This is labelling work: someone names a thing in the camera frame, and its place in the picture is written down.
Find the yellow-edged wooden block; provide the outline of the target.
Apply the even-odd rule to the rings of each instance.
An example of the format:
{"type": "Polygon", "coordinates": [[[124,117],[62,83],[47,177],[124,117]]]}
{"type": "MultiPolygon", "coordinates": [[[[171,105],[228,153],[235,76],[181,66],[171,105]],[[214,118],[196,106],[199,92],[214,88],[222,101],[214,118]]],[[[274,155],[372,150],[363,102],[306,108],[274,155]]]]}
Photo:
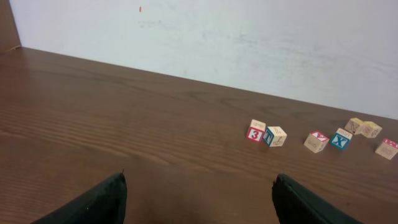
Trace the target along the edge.
{"type": "Polygon", "coordinates": [[[364,129],[361,134],[366,138],[376,138],[377,135],[382,131],[382,127],[372,121],[364,122],[364,129]]]}

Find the wooden block teal side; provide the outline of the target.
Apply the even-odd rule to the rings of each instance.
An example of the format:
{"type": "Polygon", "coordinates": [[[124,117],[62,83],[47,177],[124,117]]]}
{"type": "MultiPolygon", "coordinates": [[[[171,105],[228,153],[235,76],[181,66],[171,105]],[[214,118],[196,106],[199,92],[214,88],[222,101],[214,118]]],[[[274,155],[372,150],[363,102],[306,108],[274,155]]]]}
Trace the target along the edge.
{"type": "Polygon", "coordinates": [[[287,133],[280,126],[268,126],[263,140],[269,147],[283,146],[287,138],[287,133]]]}

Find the wooden block red A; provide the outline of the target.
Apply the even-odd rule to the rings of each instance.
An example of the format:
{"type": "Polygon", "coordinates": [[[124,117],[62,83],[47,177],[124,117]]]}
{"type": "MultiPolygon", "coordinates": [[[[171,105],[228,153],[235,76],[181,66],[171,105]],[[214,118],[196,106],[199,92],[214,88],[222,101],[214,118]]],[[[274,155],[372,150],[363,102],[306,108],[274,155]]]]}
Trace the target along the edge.
{"type": "Polygon", "coordinates": [[[304,146],[314,153],[322,151],[329,142],[329,138],[319,131],[313,131],[308,135],[304,142],[304,146]]]}

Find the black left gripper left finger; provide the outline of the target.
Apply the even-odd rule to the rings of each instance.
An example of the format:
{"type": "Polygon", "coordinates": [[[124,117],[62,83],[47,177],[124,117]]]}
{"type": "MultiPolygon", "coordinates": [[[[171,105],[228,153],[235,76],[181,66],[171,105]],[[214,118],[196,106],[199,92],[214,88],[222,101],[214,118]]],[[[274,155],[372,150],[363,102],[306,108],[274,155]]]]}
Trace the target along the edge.
{"type": "Polygon", "coordinates": [[[118,172],[34,223],[123,224],[126,202],[126,179],[118,172]]]}

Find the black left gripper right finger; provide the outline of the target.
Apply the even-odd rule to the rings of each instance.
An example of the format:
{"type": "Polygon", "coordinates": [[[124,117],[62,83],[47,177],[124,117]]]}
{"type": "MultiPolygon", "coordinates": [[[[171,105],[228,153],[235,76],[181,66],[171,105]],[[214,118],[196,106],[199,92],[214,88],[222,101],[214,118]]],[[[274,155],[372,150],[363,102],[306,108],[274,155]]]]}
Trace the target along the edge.
{"type": "Polygon", "coordinates": [[[280,223],[360,223],[286,174],[273,182],[272,201],[280,223]]]}

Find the wooden block red M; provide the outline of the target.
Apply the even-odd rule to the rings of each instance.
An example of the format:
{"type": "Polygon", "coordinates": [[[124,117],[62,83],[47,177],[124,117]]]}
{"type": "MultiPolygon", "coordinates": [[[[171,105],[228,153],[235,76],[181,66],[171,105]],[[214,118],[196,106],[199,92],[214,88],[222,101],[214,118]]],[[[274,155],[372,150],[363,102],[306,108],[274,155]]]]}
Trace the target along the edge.
{"type": "Polygon", "coordinates": [[[396,142],[391,141],[388,138],[384,138],[382,143],[375,150],[376,154],[391,160],[398,152],[398,145],[396,142]]]}

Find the wooden block red 3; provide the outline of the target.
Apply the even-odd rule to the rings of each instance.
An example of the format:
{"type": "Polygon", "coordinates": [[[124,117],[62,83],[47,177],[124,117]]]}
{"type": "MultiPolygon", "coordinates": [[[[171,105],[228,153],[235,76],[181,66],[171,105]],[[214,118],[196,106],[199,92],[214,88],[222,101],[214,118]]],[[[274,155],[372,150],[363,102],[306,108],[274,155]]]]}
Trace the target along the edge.
{"type": "Polygon", "coordinates": [[[260,142],[266,131],[266,123],[252,119],[246,135],[247,139],[260,142]]]}

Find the wooden block blue X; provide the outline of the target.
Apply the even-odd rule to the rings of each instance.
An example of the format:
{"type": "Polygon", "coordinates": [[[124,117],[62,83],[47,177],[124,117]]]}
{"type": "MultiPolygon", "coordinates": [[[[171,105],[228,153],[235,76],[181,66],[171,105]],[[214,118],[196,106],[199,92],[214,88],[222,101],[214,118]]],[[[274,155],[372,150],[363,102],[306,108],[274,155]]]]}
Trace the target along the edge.
{"type": "Polygon", "coordinates": [[[352,137],[353,137],[352,133],[344,129],[338,128],[336,133],[330,139],[330,144],[332,146],[337,147],[338,149],[344,150],[351,141],[352,137]]]}

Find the plain wooden block left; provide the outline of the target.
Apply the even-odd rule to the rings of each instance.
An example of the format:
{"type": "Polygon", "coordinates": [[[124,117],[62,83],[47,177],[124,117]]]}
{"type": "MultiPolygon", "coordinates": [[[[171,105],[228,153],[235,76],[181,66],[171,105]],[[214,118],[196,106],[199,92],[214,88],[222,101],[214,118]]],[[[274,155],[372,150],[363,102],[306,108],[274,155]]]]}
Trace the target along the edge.
{"type": "Polygon", "coordinates": [[[351,118],[345,126],[345,130],[354,135],[361,134],[365,127],[365,122],[359,118],[351,118]]]}

